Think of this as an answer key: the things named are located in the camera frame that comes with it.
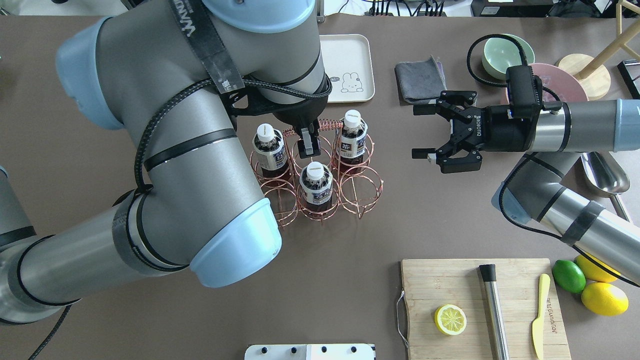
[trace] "tabletop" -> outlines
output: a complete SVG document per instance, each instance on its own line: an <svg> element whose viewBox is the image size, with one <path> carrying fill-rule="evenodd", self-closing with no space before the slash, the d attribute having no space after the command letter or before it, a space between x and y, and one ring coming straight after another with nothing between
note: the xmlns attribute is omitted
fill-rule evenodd
<svg viewBox="0 0 640 360"><path fill-rule="evenodd" d="M134 188L134 146L125 131L87 121L67 98L54 69L60 44L93 24L94 17L0 17L0 164L41 235L54 234L109 208ZM365 18L333 15L322 34L359 33L369 39L376 95L368 102L330 104L323 117L339 119L356 108L376 142L371 161L384 179L378 205L358 219L338 212L323 224L297 219L282 230L280 254L264 269L221 289L200 285L189 270L146 279L85 297L75 304L42 359L242 359L247 346L270 343L374 343L378 359L404 359L396 331L395 301L404 258L573 259L561 242L507 223L490 204L520 154L486 153L478 172L441 174L412 147L439 147L449 125L414 117L399 100L394 65L426 60L444 65L450 89L478 90L479 106L498 104L501 89L469 76L469 45L487 33L526 39L539 62L570 53L594 56L615 36L612 19ZM640 47L640 39L629 43ZM472 57L480 68L480 47ZM615 65L605 99L630 98ZM239 121L248 141L263 115ZM615 154L632 178L638 152ZM566 182L580 188L578 171ZM622 195L640 218L640 188ZM608 200L603 204L611 208ZM574 359L631 359L640 318L640 293L616 283L629 310L606 318L559 291ZM58 315L0 329L0 358L24 359L45 338Z"/></svg>

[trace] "bottle holder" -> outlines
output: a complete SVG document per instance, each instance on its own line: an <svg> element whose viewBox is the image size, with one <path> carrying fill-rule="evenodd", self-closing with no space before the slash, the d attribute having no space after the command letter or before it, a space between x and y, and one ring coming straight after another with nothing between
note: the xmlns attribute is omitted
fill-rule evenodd
<svg viewBox="0 0 640 360"><path fill-rule="evenodd" d="M298 213L310 220L324 222L334 216L340 208L362 218L364 214L373 210L382 194L384 180L369 166L375 145L369 134L362 162L347 164L340 159L342 122L320 119L319 123L320 131L334 131L335 134L332 142L322 135L318 136L321 155L313 158L301 159L298 147L289 146L288 140L298 139L293 128L282 131L289 155L289 169L278 177L264 177L257 160L254 159L253 151L249 157L262 191L271 200L271 207L280 227L291 224L298 217ZM325 211L309 209L300 186L300 174L311 161L326 164L333 173L332 206Z"/></svg>

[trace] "green bowl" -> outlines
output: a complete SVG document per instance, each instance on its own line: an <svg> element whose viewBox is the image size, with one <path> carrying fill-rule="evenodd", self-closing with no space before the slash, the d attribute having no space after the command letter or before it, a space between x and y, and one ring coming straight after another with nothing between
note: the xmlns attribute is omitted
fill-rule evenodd
<svg viewBox="0 0 640 360"><path fill-rule="evenodd" d="M536 55L525 40L512 35L503 34L516 39L524 49L529 63L536 62ZM496 79L505 80L507 78L507 68L515 65L522 65L520 53L516 45L509 40L502 38L491 38L484 44L484 53L482 57L482 65L484 69Z"/></svg>

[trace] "metal scoop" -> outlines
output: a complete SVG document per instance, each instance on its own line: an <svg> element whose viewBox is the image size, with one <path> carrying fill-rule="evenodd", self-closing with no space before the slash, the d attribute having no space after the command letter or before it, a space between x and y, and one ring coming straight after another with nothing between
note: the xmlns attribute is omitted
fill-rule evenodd
<svg viewBox="0 0 640 360"><path fill-rule="evenodd" d="M580 156L588 183L599 196L611 199L619 217L631 222L620 194L629 190L627 173L608 152L584 152Z"/></svg>

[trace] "small bottle with white cap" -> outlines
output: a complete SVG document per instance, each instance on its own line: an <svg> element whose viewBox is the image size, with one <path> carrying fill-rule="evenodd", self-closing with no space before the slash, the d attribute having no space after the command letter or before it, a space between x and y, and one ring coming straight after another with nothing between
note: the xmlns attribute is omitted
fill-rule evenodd
<svg viewBox="0 0 640 360"><path fill-rule="evenodd" d="M329 168L318 161L312 161L300 174L305 208L321 213L331 208L333 175Z"/></svg>
<svg viewBox="0 0 640 360"><path fill-rule="evenodd" d="M350 165L362 163L367 130L367 123L362 120L358 110L349 110L344 114L340 135L340 172L349 170Z"/></svg>
<svg viewBox="0 0 640 360"><path fill-rule="evenodd" d="M253 149L262 169L262 176L282 176L285 180L291 178L291 173L288 173L289 157L284 146L284 137L279 130L274 129L270 124L258 126L253 137Z"/></svg>

